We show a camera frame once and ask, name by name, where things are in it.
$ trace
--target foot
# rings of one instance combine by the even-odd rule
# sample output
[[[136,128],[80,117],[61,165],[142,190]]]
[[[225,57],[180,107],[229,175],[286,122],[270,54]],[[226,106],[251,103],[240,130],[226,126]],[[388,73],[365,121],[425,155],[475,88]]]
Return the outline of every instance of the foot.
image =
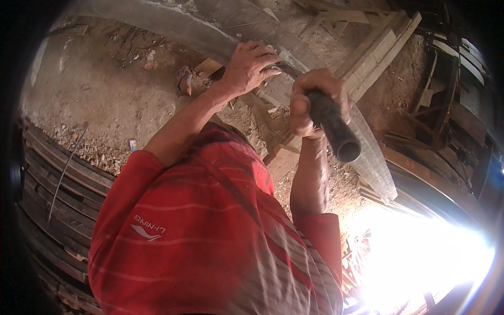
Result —
[[[182,95],[191,96],[191,79],[193,71],[189,66],[182,66],[177,73],[177,87]]]

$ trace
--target forearm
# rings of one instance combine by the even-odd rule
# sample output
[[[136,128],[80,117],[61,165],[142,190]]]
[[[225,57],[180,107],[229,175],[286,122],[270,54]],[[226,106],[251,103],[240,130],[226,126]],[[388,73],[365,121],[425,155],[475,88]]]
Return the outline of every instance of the forearm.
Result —
[[[290,193],[293,221],[299,221],[308,214],[326,212],[328,190],[326,138],[303,138],[299,165]]]
[[[164,167],[176,163],[188,150],[213,114],[232,99],[219,82],[179,111],[149,141],[144,151],[154,155]]]

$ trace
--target thin stick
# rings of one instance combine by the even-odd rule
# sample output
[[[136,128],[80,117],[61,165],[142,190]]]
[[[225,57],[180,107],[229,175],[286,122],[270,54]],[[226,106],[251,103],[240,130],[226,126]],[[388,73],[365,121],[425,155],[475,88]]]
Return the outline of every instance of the thin stick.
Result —
[[[266,20],[263,20],[263,21],[257,21],[257,22],[253,22],[253,23],[246,23],[246,24],[239,24],[239,25],[233,25],[233,26],[226,26],[226,28],[231,28],[231,27],[238,27],[238,26],[247,26],[247,25],[253,25],[253,24],[257,24],[257,23],[260,23],[260,22],[266,22]]]
[[[76,140],[75,147],[72,150],[72,154],[68,158],[68,161],[65,164],[63,172],[61,172],[61,177],[59,178],[58,185],[56,185],[56,190],[54,191],[54,196],[52,196],[51,208],[49,210],[49,218],[47,219],[47,224],[49,224],[49,222],[51,222],[52,207],[54,207],[54,202],[56,201],[56,195],[58,193],[59,185],[61,185],[61,181],[63,180],[63,176],[65,175],[65,171],[67,170],[68,164],[70,163],[71,159],[74,157],[74,154],[75,154],[75,151],[77,151],[77,147],[79,145],[79,142],[81,141],[82,137],[86,133],[86,130],[88,129],[88,126],[89,125],[86,123],[86,128],[84,128],[84,131],[82,132],[81,136]]]

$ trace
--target li-ning logo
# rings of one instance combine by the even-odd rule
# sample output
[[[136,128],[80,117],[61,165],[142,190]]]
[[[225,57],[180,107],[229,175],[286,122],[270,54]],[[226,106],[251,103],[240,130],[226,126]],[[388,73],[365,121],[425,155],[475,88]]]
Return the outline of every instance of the li-ning logo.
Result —
[[[156,230],[156,231],[159,231],[161,230],[161,233],[164,233],[164,231],[166,231],[166,229],[164,227],[160,227],[160,226],[156,226],[152,223],[149,223],[147,221],[144,221],[144,219],[142,219],[139,215],[135,215],[135,220],[137,220],[138,222],[140,222],[142,225],[152,229],[152,230]],[[147,241],[153,241],[155,239],[158,239],[160,238],[162,235],[160,234],[156,234],[156,235],[149,235],[143,227],[139,226],[139,225],[134,225],[134,224],[130,224],[130,226],[133,228],[133,230],[135,230],[136,233],[140,234],[141,236],[145,237],[147,239]]]

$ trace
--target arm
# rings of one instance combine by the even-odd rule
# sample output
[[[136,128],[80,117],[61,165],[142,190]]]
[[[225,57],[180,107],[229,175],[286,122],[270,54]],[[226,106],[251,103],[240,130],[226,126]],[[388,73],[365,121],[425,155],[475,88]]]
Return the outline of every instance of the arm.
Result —
[[[327,140],[324,132],[313,124],[309,116],[311,104],[305,96],[312,89],[321,90],[340,104],[346,123],[351,119],[343,82],[328,69],[312,70],[296,79],[290,102],[291,129],[302,137],[302,146],[290,195],[294,223],[307,215],[326,212],[328,203]]]
[[[234,97],[248,93],[261,82],[280,74],[265,67],[281,61],[274,49],[256,41],[238,44],[226,72],[205,93],[178,112],[145,146],[164,167],[175,164],[191,146],[213,114]]]

